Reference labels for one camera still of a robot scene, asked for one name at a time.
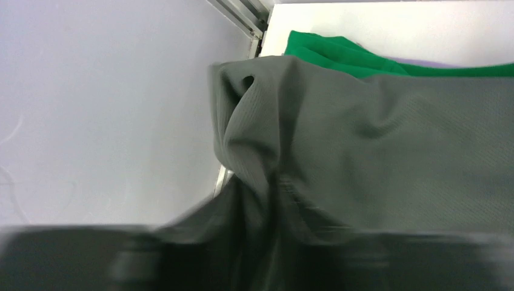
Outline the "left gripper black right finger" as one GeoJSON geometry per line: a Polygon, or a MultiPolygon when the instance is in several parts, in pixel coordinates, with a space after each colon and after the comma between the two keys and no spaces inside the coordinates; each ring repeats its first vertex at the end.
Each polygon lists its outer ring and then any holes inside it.
{"type": "Polygon", "coordinates": [[[344,248],[346,290],[513,290],[513,236],[365,232],[344,248]]]}

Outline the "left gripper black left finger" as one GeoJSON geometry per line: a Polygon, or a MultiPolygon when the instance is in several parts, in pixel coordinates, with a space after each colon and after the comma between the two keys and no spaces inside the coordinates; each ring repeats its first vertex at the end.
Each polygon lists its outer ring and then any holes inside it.
{"type": "Polygon", "coordinates": [[[129,227],[1,229],[1,290],[153,290],[158,242],[129,227]]]}

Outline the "dark grey t shirt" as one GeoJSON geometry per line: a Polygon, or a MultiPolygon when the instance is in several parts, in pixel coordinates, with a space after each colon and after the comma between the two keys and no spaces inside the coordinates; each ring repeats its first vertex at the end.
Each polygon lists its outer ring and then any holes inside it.
{"type": "Polygon", "coordinates": [[[233,175],[146,231],[153,290],[346,290],[341,255],[365,232],[513,236],[513,78],[356,78],[293,56],[209,75],[233,175]]]}

